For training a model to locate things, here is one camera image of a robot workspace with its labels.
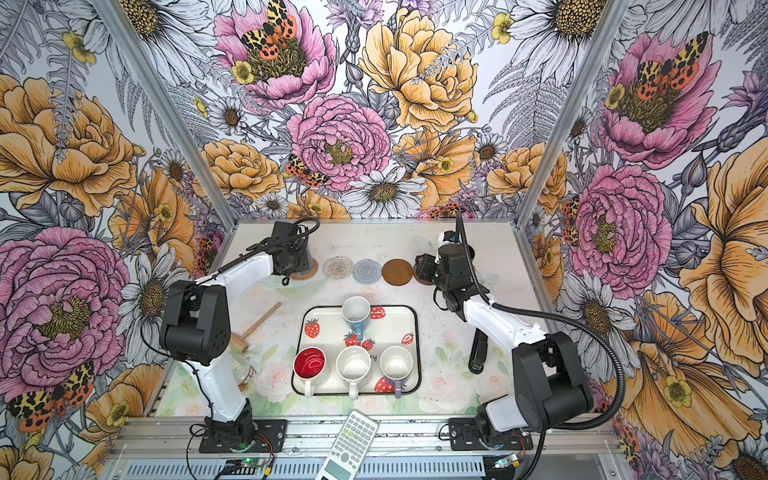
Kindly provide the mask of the woven rattan round coaster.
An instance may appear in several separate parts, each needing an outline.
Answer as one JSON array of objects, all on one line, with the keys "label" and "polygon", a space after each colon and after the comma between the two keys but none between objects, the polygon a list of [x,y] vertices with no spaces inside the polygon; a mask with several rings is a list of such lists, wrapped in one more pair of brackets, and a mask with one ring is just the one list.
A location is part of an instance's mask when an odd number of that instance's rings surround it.
[{"label": "woven rattan round coaster", "polygon": [[312,277],[314,277],[317,274],[318,269],[319,269],[318,262],[317,262],[316,259],[313,259],[312,260],[311,268],[308,271],[303,272],[303,273],[300,273],[300,272],[292,273],[290,275],[290,278],[292,280],[296,280],[296,281],[309,280],[309,279],[311,279]]}]

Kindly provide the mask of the white woven round coaster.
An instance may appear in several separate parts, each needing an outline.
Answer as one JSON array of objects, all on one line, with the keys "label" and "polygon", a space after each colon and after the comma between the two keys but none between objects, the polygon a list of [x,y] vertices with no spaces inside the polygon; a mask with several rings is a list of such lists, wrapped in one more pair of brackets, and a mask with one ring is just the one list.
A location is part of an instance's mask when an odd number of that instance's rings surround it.
[{"label": "white woven round coaster", "polygon": [[340,281],[352,275],[354,261],[346,256],[335,256],[323,265],[323,275],[331,281]]}]

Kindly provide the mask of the blue grey fabric coaster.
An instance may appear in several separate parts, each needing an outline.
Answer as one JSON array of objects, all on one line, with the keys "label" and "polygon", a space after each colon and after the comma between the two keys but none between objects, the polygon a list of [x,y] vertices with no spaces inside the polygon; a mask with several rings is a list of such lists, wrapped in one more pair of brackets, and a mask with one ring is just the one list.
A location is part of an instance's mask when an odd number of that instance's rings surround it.
[{"label": "blue grey fabric coaster", "polygon": [[382,265],[373,259],[363,259],[354,264],[353,279],[361,285],[372,285],[382,278]]}]

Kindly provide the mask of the blue white mug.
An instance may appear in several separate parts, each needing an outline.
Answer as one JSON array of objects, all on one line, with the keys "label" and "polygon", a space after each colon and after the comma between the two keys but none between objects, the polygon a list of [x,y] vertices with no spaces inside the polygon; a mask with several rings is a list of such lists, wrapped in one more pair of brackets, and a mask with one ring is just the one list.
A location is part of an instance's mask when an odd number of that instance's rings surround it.
[{"label": "blue white mug", "polygon": [[356,334],[360,341],[364,340],[364,332],[371,318],[371,305],[362,296],[348,298],[342,305],[342,317]]}]

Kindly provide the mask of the purple white mug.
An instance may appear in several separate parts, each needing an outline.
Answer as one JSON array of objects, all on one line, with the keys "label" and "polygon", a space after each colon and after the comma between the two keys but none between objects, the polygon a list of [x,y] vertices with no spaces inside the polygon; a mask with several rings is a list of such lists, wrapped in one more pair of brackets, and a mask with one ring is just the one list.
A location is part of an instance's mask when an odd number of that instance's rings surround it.
[{"label": "purple white mug", "polygon": [[395,398],[400,399],[404,382],[414,368],[412,354],[402,345],[390,346],[380,355],[379,366],[383,376],[394,387]]}]

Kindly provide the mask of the red mug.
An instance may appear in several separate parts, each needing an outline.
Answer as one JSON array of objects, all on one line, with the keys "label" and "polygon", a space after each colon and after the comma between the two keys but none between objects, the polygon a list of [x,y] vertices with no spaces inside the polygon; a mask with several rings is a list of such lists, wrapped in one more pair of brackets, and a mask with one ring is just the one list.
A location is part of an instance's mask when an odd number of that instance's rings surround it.
[{"label": "red mug", "polygon": [[315,394],[329,374],[329,363],[325,352],[318,347],[307,347],[297,353],[293,372],[298,382],[298,392],[305,397]]}]

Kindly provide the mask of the brown round wooden coaster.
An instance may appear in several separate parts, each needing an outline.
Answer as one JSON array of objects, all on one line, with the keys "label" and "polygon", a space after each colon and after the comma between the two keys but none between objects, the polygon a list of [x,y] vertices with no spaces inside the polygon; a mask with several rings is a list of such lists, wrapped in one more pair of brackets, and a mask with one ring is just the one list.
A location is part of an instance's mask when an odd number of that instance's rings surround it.
[{"label": "brown round wooden coaster", "polygon": [[427,286],[433,285],[433,282],[431,280],[429,280],[429,279],[426,279],[426,280],[422,279],[421,277],[419,277],[415,273],[413,274],[413,279],[416,280],[418,283],[420,283],[422,285],[427,285]]}]

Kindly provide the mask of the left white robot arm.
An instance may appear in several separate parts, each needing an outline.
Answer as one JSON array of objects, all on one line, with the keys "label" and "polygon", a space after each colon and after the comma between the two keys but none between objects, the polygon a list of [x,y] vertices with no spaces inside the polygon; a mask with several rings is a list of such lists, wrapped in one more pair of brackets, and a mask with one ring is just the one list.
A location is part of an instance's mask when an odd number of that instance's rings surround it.
[{"label": "left white robot arm", "polygon": [[288,285],[292,275],[309,272],[309,237],[319,226],[319,220],[309,217],[277,221],[269,237],[214,272],[171,285],[159,345],[195,377],[205,398],[203,453],[244,452],[259,443],[250,402],[231,366],[229,304],[270,276]]}]

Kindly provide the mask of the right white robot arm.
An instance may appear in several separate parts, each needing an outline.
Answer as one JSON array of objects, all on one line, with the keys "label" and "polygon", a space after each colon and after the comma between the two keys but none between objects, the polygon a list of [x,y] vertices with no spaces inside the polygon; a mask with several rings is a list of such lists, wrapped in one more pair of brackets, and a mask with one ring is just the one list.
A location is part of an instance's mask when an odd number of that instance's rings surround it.
[{"label": "right white robot arm", "polygon": [[489,447],[525,429],[545,432],[594,407],[575,344],[562,332],[547,333],[508,312],[477,282],[465,248],[447,243],[436,256],[416,257],[414,276],[442,294],[445,307],[510,354],[512,392],[482,404],[475,416],[478,438]]}]

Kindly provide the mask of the strawberry print serving tray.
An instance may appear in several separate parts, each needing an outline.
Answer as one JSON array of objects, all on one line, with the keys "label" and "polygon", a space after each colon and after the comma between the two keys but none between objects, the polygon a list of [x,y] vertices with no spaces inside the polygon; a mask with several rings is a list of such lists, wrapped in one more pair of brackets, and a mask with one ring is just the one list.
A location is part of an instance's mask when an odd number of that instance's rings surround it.
[{"label": "strawberry print serving tray", "polygon": [[422,383],[419,325],[405,305],[373,306],[357,332],[340,306],[308,310],[293,362],[292,388],[304,396],[401,398]]}]

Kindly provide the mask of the wooden stick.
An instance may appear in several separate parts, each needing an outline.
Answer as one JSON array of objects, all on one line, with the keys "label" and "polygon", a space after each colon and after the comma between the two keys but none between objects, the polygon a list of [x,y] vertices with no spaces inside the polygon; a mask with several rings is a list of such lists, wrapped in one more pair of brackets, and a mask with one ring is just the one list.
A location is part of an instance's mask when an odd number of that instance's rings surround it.
[{"label": "wooden stick", "polygon": [[277,302],[255,323],[250,325],[242,334],[232,333],[230,337],[230,346],[240,353],[246,352],[250,348],[248,338],[252,336],[257,331],[257,329],[262,324],[264,324],[277,310],[279,310],[281,306],[282,303]]}]

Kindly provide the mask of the clear glass jar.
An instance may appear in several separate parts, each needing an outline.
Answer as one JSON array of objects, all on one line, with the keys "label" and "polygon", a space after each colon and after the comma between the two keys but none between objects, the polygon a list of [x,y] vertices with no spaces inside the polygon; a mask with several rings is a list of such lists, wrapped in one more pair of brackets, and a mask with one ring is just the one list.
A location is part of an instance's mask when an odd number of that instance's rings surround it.
[{"label": "clear glass jar", "polygon": [[233,370],[233,375],[241,392],[249,390],[257,377],[255,367],[248,360],[237,362]]}]

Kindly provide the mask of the right green circuit board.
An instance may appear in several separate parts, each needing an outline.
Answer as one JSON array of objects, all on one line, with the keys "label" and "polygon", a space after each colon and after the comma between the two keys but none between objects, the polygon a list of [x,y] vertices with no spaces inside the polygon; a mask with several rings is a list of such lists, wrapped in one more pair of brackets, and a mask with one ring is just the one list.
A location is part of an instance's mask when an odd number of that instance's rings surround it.
[{"label": "right green circuit board", "polygon": [[521,461],[517,454],[509,454],[504,457],[498,458],[494,464],[494,469],[516,469],[520,465]]}]

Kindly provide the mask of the green circuit board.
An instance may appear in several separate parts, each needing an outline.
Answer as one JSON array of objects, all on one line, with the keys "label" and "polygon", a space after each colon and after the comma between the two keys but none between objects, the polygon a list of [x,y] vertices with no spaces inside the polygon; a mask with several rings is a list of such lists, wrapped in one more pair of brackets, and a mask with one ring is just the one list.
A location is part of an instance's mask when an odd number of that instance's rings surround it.
[{"label": "green circuit board", "polygon": [[226,467],[229,469],[227,475],[235,476],[263,476],[271,466],[271,461],[266,458],[245,458],[240,460],[228,461]]},{"label": "green circuit board", "polygon": [[498,458],[494,464],[494,469],[516,469],[520,465],[521,461],[517,454],[509,454],[504,457]]}]

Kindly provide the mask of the white calculator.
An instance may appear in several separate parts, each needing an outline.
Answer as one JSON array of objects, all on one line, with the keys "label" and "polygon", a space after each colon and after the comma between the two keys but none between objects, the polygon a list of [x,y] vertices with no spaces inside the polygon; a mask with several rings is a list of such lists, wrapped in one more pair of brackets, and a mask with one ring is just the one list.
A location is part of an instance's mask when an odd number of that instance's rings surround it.
[{"label": "white calculator", "polygon": [[379,424],[353,410],[342,425],[316,480],[353,480],[375,439]]}]

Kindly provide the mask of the left green circuit board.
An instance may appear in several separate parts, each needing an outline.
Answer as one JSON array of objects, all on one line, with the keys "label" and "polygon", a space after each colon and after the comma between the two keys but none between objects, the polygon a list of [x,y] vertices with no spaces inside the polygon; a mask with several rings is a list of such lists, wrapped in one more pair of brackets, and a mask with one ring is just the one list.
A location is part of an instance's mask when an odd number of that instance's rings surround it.
[{"label": "left green circuit board", "polygon": [[263,476],[271,466],[271,461],[266,458],[245,458],[240,460],[228,461],[226,467],[229,469],[227,475],[235,476]]}]

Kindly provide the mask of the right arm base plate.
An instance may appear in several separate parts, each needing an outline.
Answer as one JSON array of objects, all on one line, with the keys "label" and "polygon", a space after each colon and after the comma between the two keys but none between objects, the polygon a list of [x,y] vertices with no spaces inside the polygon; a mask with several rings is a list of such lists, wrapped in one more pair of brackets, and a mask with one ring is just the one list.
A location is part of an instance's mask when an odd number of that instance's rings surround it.
[{"label": "right arm base plate", "polygon": [[479,417],[454,417],[448,421],[448,439],[453,451],[531,450],[531,436],[520,429],[497,431],[489,421]]}]

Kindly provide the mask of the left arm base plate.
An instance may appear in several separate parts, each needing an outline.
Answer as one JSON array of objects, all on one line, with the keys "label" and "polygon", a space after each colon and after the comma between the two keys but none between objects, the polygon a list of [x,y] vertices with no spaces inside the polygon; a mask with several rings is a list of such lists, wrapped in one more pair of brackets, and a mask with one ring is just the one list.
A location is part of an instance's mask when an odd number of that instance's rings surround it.
[{"label": "left arm base plate", "polygon": [[207,429],[198,450],[203,454],[282,453],[287,438],[288,422],[282,419],[258,419],[253,422],[254,433],[249,440],[239,435],[225,435]]}]

